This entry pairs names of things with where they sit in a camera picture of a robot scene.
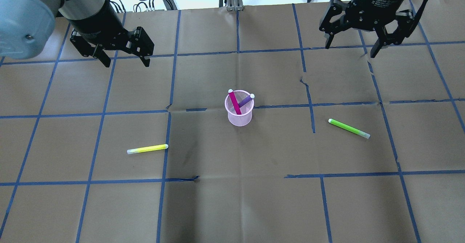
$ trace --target table surface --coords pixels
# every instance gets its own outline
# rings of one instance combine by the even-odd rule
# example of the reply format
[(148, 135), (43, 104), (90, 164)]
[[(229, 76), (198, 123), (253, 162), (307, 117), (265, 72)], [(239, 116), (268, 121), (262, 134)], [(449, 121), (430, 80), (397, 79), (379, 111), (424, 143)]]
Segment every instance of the table surface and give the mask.
[[(374, 33), (323, 48), (327, 3), (121, 15), (149, 68), (83, 58), (58, 19), (38, 57), (0, 62), (0, 242), (462, 241), (464, 3), (430, 0), (375, 59)], [(256, 95), (249, 125), (228, 89)]]

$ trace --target pink highlighter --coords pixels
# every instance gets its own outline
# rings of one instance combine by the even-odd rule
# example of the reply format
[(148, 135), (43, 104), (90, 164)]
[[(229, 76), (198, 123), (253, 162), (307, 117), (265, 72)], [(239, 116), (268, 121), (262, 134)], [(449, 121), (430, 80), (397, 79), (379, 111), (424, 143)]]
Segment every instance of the pink highlighter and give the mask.
[(231, 103), (234, 106), (234, 110), (236, 111), (237, 115), (242, 115), (239, 104), (237, 103), (236, 95), (234, 95), (234, 91), (232, 89), (228, 90), (229, 98), (231, 99)]

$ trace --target paper tear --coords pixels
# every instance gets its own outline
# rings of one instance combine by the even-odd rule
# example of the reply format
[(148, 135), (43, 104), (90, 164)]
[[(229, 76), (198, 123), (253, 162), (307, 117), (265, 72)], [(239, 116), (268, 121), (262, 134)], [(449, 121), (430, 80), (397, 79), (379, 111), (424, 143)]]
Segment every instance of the paper tear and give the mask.
[(303, 78), (304, 78), (303, 76), (300, 77), (300, 82), (302, 82), (302, 84), (304, 84), (305, 86), (308, 86), (308, 84), (304, 82)]

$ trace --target pen holder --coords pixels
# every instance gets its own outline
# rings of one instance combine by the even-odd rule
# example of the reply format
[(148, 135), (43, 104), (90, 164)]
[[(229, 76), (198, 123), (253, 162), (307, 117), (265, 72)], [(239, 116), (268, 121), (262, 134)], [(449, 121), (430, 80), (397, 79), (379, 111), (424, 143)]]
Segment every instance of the pen holder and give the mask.
[[(238, 102), (245, 99), (250, 93), (246, 92), (245, 90), (235, 90), (234, 95), (238, 99)], [(225, 108), (228, 112), (228, 120), (231, 122), (232, 125), (242, 127), (249, 124), (252, 119), (252, 109), (254, 109), (254, 100), (251, 100), (246, 105), (240, 108), (242, 115), (237, 115), (236, 111), (234, 110), (233, 103), (231, 102), (231, 98), (229, 95), (226, 96), (225, 99)]]

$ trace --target robotic arm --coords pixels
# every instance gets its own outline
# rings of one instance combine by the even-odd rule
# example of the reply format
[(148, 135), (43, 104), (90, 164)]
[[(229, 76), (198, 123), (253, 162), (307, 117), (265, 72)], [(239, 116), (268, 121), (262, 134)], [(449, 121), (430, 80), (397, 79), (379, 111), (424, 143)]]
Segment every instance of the robotic arm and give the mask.
[[(376, 32), (378, 40), (371, 49), (371, 58), (374, 58), (380, 49), (386, 48), (390, 44), (401, 44), (417, 27), (428, 0), (423, 0), (415, 16), (410, 9), (397, 12), (402, 1), (351, 0), (349, 3), (343, 3), (340, 0), (331, 0), (319, 27), (319, 30), (324, 31), (324, 36), (327, 38), (325, 47), (331, 46), (336, 33), (346, 31), (349, 28)], [(331, 22), (331, 18), (342, 14), (342, 12), (344, 14), (340, 18)], [(397, 21), (397, 29), (392, 33), (387, 33), (385, 25), (394, 20)]]
[(150, 64), (150, 37), (142, 27), (124, 29), (109, 0), (0, 0), (0, 6), (0, 56), (27, 59), (40, 54), (59, 11), (74, 26), (70, 41), (82, 56), (109, 67), (104, 50), (122, 50)]

